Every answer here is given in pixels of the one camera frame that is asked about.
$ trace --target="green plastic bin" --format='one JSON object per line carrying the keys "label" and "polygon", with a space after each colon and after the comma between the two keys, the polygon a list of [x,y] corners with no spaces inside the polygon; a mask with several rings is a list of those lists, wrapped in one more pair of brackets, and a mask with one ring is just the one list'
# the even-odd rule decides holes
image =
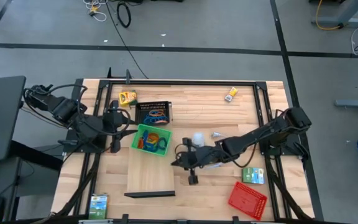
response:
{"label": "green plastic bin", "polygon": [[[158,156],[165,156],[166,155],[167,150],[169,150],[169,144],[171,142],[171,135],[172,135],[171,131],[161,129],[161,128],[156,128],[156,127],[153,127],[153,126],[144,125],[144,124],[138,125],[137,130],[138,130],[138,132],[136,132],[136,135],[135,135],[134,140],[132,142],[131,148],[140,150],[142,152],[148,152],[148,153],[151,153],[151,154],[155,154],[155,155],[158,155]],[[147,130],[149,132],[149,134],[150,133],[155,133],[155,134],[158,134],[158,136],[160,138],[165,138],[167,140],[167,148],[165,150],[159,149],[157,152],[150,152],[150,151],[146,151],[146,150],[143,150],[143,149],[138,149],[137,144],[139,142],[140,137],[143,136],[143,132],[145,130]]]}

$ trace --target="table leg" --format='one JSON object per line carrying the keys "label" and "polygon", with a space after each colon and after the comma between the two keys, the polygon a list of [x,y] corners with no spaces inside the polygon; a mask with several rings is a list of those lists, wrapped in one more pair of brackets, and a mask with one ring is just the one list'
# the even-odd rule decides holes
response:
{"label": "table leg", "polygon": [[11,153],[25,161],[33,162],[57,171],[60,171],[63,163],[63,161],[56,157],[37,151],[17,141],[11,141]]}
{"label": "table leg", "polygon": [[358,100],[336,100],[335,106],[358,108]]}
{"label": "table leg", "polygon": [[[320,17],[318,23],[322,26],[338,26],[338,24],[347,24],[347,26],[358,27],[358,18],[353,16],[358,12],[358,0],[351,1],[348,7],[343,10],[338,17]],[[316,23],[316,19],[312,18],[312,23]]]}

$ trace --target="white object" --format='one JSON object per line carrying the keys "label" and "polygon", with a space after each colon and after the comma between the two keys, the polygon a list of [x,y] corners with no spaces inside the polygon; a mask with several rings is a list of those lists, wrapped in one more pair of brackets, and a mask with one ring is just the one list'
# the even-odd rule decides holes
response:
{"label": "white object", "polygon": [[204,167],[204,170],[214,169],[214,168],[220,167],[221,165],[223,165],[222,162],[217,163],[217,164],[213,164],[213,165],[210,165],[210,166],[206,166],[206,167]]}
{"label": "white object", "polygon": [[218,137],[226,137],[225,135],[221,134],[221,133],[217,133],[217,132],[212,132],[211,134],[212,138],[218,138]]}
{"label": "white object", "polygon": [[204,146],[204,134],[203,133],[194,133],[193,139],[191,140],[191,142],[198,147],[203,147]]}
{"label": "white object", "polygon": [[[83,1],[83,3],[85,4],[85,7],[86,7],[87,9],[89,9],[89,11],[92,9],[92,7],[95,7],[96,9],[99,9],[101,5],[105,4],[105,2],[96,1],[96,0],[91,0],[90,2],[86,2],[85,0],[82,0],[82,1]],[[97,21],[99,21],[99,22],[104,22],[104,21],[107,20],[107,16],[105,15],[105,13],[103,13],[103,12],[97,12],[97,11],[95,11],[94,13],[95,13],[95,15],[93,15],[92,17],[93,17],[94,19],[96,19]],[[96,15],[102,15],[102,16],[104,17],[104,19],[98,19],[98,18],[96,17]]]}

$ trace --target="wooden board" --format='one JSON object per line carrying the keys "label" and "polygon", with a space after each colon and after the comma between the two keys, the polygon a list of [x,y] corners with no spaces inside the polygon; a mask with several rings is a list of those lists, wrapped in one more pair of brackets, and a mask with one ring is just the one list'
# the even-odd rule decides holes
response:
{"label": "wooden board", "polygon": [[[99,80],[95,79],[86,79],[83,82],[89,88],[81,100],[88,106],[87,113],[93,111],[98,83]],[[267,86],[273,112],[274,109],[288,108],[283,83],[267,82]],[[231,103],[227,103],[223,98],[231,86],[114,85],[111,100],[116,100],[121,91],[136,90],[140,102],[171,101],[173,114],[171,145],[176,146],[181,143],[183,137],[192,137],[195,132],[204,133],[206,144],[213,144],[215,139],[209,137],[213,131],[227,136],[240,136],[258,128],[252,88],[246,86],[236,86],[236,88],[239,89],[238,94]],[[199,184],[196,186],[188,185],[188,171],[173,167],[176,197],[138,199],[125,197],[130,166],[129,153],[133,151],[130,149],[132,140],[133,136],[125,137],[121,141],[122,149],[117,154],[105,153],[101,156],[96,193],[106,192],[110,196],[108,218],[121,218],[122,214],[127,213],[129,218],[141,219],[231,220],[232,216],[238,216],[240,220],[252,220],[251,217],[227,204],[234,183],[241,181],[241,169],[233,163],[214,169],[197,169]],[[251,148],[246,150],[237,162],[244,164],[250,154]],[[52,211],[59,211],[77,188],[82,161],[83,155],[75,154],[63,165]],[[285,156],[282,157],[282,164],[288,191],[299,206],[313,217],[301,161],[296,156]],[[260,155],[258,147],[250,166],[265,168],[264,158]],[[249,184],[248,186],[270,197],[267,180],[265,182],[264,185]],[[279,193],[277,197],[280,214],[283,217],[282,199]],[[262,219],[273,220],[270,200],[267,202]]]}
{"label": "wooden board", "polygon": [[[172,122],[160,128],[172,130]],[[130,150],[128,158],[127,193],[133,192],[163,192],[175,190],[173,180],[173,167],[170,163],[175,159],[173,153],[175,146],[169,145],[167,154],[156,156],[140,150]]]}

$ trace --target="black basket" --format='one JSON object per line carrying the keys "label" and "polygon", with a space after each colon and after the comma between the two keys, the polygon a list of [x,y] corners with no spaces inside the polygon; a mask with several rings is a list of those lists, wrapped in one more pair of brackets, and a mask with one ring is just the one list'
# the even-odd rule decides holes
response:
{"label": "black basket", "polygon": [[[136,123],[150,126],[167,125],[171,120],[169,115],[169,104],[170,102],[168,101],[137,103],[135,111]],[[166,123],[144,122],[152,110],[163,110],[165,116],[167,117],[165,120]]]}

